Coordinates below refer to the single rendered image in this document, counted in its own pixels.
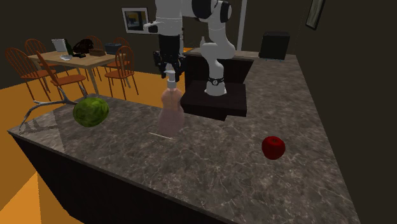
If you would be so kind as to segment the wooden dining table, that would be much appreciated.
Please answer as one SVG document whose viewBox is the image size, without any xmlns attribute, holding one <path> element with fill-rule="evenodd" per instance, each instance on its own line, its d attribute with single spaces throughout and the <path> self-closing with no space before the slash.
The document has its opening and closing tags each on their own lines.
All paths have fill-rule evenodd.
<svg viewBox="0 0 397 224">
<path fill-rule="evenodd" d="M 54 51 L 40 54 L 48 64 L 73 67 L 76 69 L 86 69 L 87 74 L 89 75 L 89 80 L 92 82 L 96 94 L 99 94 L 99 89 L 97 86 L 97 82 L 94 78 L 93 69 L 96 67 L 105 66 L 106 64 L 109 64 L 110 62 L 113 62 L 115 60 L 115 55 L 86 55 L 86 57 L 83 58 L 71 57 L 70 60 L 63 60 L 60 58 L 60 56 L 63 55 L 63 52 Z M 38 69 L 41 69 L 41 66 L 39 65 L 41 62 L 38 59 L 36 53 L 34 55 L 30 55 L 29 58 L 33 61 Z"/>
</svg>

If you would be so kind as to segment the black box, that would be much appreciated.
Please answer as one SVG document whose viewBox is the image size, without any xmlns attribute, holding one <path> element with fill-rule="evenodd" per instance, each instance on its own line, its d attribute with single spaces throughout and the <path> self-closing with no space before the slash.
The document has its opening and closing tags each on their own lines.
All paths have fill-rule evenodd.
<svg viewBox="0 0 397 224">
<path fill-rule="evenodd" d="M 262 37 L 259 58 L 284 60 L 290 35 L 285 31 L 266 31 Z"/>
</svg>

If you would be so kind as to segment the white framed wall picture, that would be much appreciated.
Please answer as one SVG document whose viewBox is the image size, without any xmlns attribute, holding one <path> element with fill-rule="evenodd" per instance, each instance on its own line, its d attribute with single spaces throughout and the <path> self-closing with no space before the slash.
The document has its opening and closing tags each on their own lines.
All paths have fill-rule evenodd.
<svg viewBox="0 0 397 224">
<path fill-rule="evenodd" d="M 146 34 L 144 24 L 148 23 L 147 7 L 142 8 L 122 8 L 122 17 L 127 34 Z"/>
</svg>

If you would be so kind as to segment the dark robot stand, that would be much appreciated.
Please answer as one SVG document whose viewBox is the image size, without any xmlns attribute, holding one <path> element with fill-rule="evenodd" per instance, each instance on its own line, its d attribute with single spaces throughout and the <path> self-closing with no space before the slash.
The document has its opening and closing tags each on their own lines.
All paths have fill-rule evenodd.
<svg viewBox="0 0 397 224">
<path fill-rule="evenodd" d="M 193 80 L 181 98 L 185 113 L 225 121 L 228 115 L 246 117 L 246 86 L 226 83 L 225 95 L 210 96 L 204 92 L 206 82 Z"/>
</svg>

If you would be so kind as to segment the green cabbage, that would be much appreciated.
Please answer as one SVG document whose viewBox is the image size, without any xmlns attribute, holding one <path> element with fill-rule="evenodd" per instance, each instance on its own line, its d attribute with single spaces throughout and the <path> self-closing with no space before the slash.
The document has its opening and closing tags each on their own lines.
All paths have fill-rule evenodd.
<svg viewBox="0 0 397 224">
<path fill-rule="evenodd" d="M 74 106 L 74 119 L 84 127 L 95 127 L 109 114 L 109 106 L 104 99 L 88 97 Z"/>
</svg>

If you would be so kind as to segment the pink soap dispenser bottle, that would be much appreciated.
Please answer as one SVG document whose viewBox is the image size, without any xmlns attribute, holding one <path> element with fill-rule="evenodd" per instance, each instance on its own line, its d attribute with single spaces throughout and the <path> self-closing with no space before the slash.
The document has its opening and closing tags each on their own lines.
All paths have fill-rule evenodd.
<svg viewBox="0 0 397 224">
<path fill-rule="evenodd" d="M 158 117 L 158 133 L 165 137 L 175 136 L 185 122 L 185 113 L 181 107 L 182 92 L 177 88 L 176 72 L 166 70 L 167 88 L 163 91 L 161 100 L 163 108 Z"/>
</svg>

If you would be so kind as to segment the orange wooden chair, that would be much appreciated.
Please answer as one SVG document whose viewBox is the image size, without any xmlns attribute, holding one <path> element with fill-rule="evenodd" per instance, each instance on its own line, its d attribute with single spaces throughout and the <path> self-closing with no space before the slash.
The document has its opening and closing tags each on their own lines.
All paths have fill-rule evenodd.
<svg viewBox="0 0 397 224">
<path fill-rule="evenodd" d="M 42 63 L 42 65 L 44 66 L 45 70 L 47 71 L 47 73 L 50 75 L 51 80 L 50 82 L 57 88 L 62 89 L 62 86 L 64 85 L 68 85 L 68 84 L 72 84 L 72 83 L 77 83 L 79 85 L 79 88 L 81 90 L 81 93 L 83 95 L 87 94 L 87 90 L 83 84 L 83 80 L 86 79 L 85 76 L 80 75 L 80 74 L 75 74 L 75 75 L 70 75 L 70 76 L 65 76 L 65 77 L 61 77 L 61 78 L 57 78 L 55 76 L 55 73 L 50 69 L 48 63 L 44 60 L 44 58 L 41 56 L 41 54 L 36 51 L 36 55 L 38 56 L 38 59 L 40 60 L 40 62 Z"/>
<path fill-rule="evenodd" d="M 127 100 L 125 94 L 125 87 L 129 84 L 129 77 L 132 78 L 136 94 L 139 94 L 137 89 L 136 80 L 134 78 L 134 53 L 129 46 L 120 47 L 115 54 L 115 66 L 116 71 L 110 71 L 104 76 L 108 79 L 109 89 L 111 92 L 111 97 L 113 97 L 113 91 L 111 86 L 111 81 L 113 79 L 120 80 L 124 99 Z"/>
<path fill-rule="evenodd" d="M 46 82 L 46 77 L 49 76 L 46 70 L 38 69 L 33 61 L 21 50 L 17 48 L 7 48 L 5 49 L 5 58 L 11 64 L 11 66 L 16 70 L 19 77 L 25 81 L 29 93 L 33 100 L 35 100 L 31 88 L 27 80 L 39 80 L 45 95 L 50 101 L 50 90 Z"/>
<path fill-rule="evenodd" d="M 129 42 L 124 38 L 115 38 L 112 43 L 105 44 L 107 54 L 115 54 L 121 46 L 130 47 Z"/>
<path fill-rule="evenodd" d="M 28 39 L 25 41 L 25 51 L 28 53 L 28 55 L 34 55 L 36 53 L 36 51 L 38 51 L 39 53 L 46 53 L 46 47 L 44 46 L 44 44 L 42 44 L 42 42 L 40 42 L 37 39 Z"/>
</svg>

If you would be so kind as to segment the red apple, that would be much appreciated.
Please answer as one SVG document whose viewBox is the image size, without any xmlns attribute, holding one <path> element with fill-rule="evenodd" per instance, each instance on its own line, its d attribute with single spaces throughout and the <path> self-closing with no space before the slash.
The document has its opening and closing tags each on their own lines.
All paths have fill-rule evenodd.
<svg viewBox="0 0 397 224">
<path fill-rule="evenodd" d="M 266 158 L 277 160 L 284 155 L 286 145 L 279 137 L 268 136 L 262 141 L 261 149 Z"/>
</svg>

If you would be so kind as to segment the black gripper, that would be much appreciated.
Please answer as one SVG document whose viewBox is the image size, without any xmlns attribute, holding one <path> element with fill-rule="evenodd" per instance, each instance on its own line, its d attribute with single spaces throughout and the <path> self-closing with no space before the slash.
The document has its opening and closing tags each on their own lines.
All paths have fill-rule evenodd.
<svg viewBox="0 0 397 224">
<path fill-rule="evenodd" d="M 186 69 L 186 57 L 179 55 L 180 35 L 166 36 L 159 35 L 160 51 L 153 52 L 153 60 L 159 68 L 161 74 L 164 74 L 167 63 L 172 64 L 175 70 L 175 82 L 179 81 L 179 77 Z"/>
</svg>

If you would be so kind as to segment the dark framed wall picture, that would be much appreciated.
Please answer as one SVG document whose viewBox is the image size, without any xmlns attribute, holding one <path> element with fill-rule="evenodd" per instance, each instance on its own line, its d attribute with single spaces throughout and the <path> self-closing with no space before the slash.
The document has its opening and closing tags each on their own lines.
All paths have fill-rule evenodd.
<svg viewBox="0 0 397 224">
<path fill-rule="evenodd" d="M 315 31 L 318 27 L 326 0 L 312 0 L 305 25 Z"/>
</svg>

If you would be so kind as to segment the grey antler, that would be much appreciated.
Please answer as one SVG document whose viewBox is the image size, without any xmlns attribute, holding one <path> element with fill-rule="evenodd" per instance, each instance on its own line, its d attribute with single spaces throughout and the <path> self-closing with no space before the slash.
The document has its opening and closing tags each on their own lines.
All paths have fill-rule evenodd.
<svg viewBox="0 0 397 224">
<path fill-rule="evenodd" d="M 38 131 L 42 131 L 42 130 L 55 129 L 55 128 L 58 127 L 57 125 L 52 125 L 52 126 L 49 126 L 49 127 L 40 127 L 38 130 L 32 130 L 32 131 L 30 131 L 30 130 L 28 130 L 28 129 L 22 130 L 22 125 L 25 124 L 25 123 L 27 123 L 27 119 L 28 119 L 29 115 L 31 114 L 31 112 L 32 112 L 34 109 L 37 109 L 37 108 L 39 108 L 40 106 L 49 106 L 49 105 L 55 105 L 55 104 L 69 104 L 69 105 L 73 105 L 73 106 L 78 105 L 78 102 L 76 102 L 76 101 L 71 101 L 71 100 L 67 97 L 66 93 L 65 93 L 60 87 L 58 87 L 57 89 L 60 90 L 60 92 L 62 93 L 63 99 L 60 100 L 60 101 L 50 101 L 50 102 L 34 101 L 34 103 L 36 103 L 36 105 L 33 106 L 32 108 L 30 108 L 30 109 L 28 110 L 28 112 L 27 112 L 27 113 L 25 114 L 25 116 L 24 116 L 24 119 L 23 119 L 22 123 L 20 124 L 20 126 L 19 126 L 19 128 L 18 128 L 18 132 L 19 132 L 20 134 L 24 134 L 24 133 L 34 133 L 34 132 L 38 132 Z"/>
</svg>

